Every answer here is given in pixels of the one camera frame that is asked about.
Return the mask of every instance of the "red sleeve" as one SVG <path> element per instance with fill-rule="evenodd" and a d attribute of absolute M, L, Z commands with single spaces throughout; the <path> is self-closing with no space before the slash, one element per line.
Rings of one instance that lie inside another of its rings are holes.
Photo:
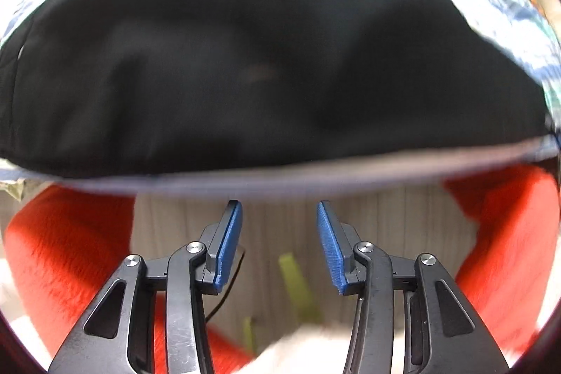
<path fill-rule="evenodd" d="M 456 281 L 499 346 L 523 352 L 536 332 L 555 256 L 556 182 L 541 168 L 517 165 L 445 186 L 479 224 Z"/>
<path fill-rule="evenodd" d="M 39 336 L 55 354 L 105 281 L 130 253 L 134 199 L 48 187 L 9 223 L 5 250 L 14 283 Z M 157 304 L 156 373 L 167 372 L 164 306 Z M 217 374 L 249 360 L 209 331 Z"/>

